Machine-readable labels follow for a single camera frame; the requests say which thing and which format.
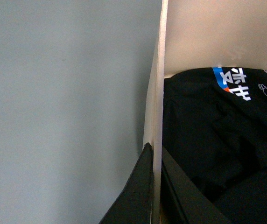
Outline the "left gripper camera black left finger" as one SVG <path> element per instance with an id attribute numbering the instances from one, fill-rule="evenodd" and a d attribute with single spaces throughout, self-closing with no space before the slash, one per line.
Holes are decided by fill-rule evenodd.
<path id="1" fill-rule="evenodd" d="M 153 149 L 146 143 L 122 192 L 101 224 L 149 224 L 153 199 Z"/>

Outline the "left gripper camera black right finger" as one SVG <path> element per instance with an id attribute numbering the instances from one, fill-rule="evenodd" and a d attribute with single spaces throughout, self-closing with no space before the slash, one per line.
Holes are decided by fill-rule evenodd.
<path id="1" fill-rule="evenodd" d="M 162 149 L 161 223 L 230 224 L 194 185 L 170 153 Z"/>

